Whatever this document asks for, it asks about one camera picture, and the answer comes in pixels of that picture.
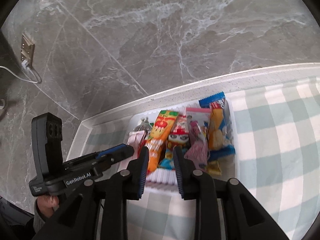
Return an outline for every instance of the marble floor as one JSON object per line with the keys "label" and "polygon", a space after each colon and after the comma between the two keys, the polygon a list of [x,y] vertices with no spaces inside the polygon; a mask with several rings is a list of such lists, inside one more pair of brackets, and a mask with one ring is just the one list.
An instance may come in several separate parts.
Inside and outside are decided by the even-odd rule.
{"label": "marble floor", "polygon": [[[21,34],[34,40],[43,81],[0,70],[9,102],[0,195],[28,211],[34,116],[63,119],[66,156],[80,121],[116,106],[222,74],[320,61],[320,28],[301,0],[20,0],[1,31],[16,58]],[[15,64],[7,52],[0,63]]]}
{"label": "marble floor", "polygon": [[[0,65],[17,73],[0,35]],[[62,119],[63,158],[66,160],[80,120],[48,98],[34,84],[20,81],[0,69],[0,98],[6,108],[0,110],[0,195],[18,207],[33,212],[33,201],[28,183],[36,175],[31,146],[31,120],[51,112]]]}

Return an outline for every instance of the orange snack package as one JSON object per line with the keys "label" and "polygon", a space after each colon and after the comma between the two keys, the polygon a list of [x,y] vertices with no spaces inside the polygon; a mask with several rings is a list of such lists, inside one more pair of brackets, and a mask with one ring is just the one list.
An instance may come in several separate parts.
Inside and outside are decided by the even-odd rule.
{"label": "orange snack package", "polygon": [[177,120],[178,114],[178,112],[162,110],[155,121],[145,144],[149,149],[148,174],[156,170],[162,148]]}

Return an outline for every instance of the white plastic tray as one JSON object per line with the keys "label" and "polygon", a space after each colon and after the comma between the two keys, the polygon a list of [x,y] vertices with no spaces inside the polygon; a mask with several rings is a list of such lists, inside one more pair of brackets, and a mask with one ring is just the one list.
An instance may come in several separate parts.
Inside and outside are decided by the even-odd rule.
{"label": "white plastic tray", "polygon": [[[179,112],[179,115],[186,115],[187,107],[200,108],[199,101],[198,100],[188,101],[182,104],[168,106],[165,109],[157,108],[154,110],[145,111],[140,114],[135,114],[129,121],[126,135],[124,137],[124,143],[125,144],[127,143],[129,138],[129,132],[131,132],[138,125],[138,121],[141,118],[148,117],[149,122],[152,123],[156,120],[161,110],[173,110],[173,111]],[[228,98],[226,98],[226,103],[225,103],[225,115],[226,115],[226,124],[227,124],[227,134],[231,142],[233,143],[232,123],[230,118],[230,108],[228,104]],[[120,171],[125,169],[129,161],[131,160],[132,158],[128,158],[122,161],[118,170]],[[235,176],[234,155],[219,159],[219,163],[220,163],[222,175],[216,176],[217,179],[228,180],[229,178],[232,178]],[[146,187],[151,187],[159,190],[164,190],[167,192],[177,193],[178,187],[177,187],[177,178],[176,178],[175,171],[169,171],[166,169],[158,168],[155,172],[147,176]]]}

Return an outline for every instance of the person's arm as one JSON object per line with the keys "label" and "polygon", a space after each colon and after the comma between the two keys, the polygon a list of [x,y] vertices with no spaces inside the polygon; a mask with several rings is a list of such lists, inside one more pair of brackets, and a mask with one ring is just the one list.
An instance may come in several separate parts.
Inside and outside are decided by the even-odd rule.
{"label": "person's arm", "polygon": [[57,196],[43,195],[39,196],[35,201],[35,217],[33,220],[33,229],[37,233],[48,218],[54,213],[54,207],[59,206]]}

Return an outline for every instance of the white cord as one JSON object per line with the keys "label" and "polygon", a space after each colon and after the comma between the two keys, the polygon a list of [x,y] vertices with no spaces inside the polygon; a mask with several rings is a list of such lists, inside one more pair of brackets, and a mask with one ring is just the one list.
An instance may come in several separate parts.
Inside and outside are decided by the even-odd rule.
{"label": "white cord", "polygon": [[32,81],[31,79],[30,79],[30,80],[23,79],[23,78],[17,76],[15,73],[13,73],[13,72],[12,72],[10,69],[8,69],[7,67],[0,66],[0,68],[3,68],[3,69],[5,69],[5,70],[9,71],[12,75],[14,75],[16,78],[19,78],[19,79],[22,80],[22,81],[29,82],[29,83],[34,83],[34,84],[40,83],[40,81],[38,81],[36,75],[33,73],[33,71],[32,71],[31,68],[27,68],[27,69],[32,73],[32,75],[34,76],[34,78],[35,78],[37,81]]}

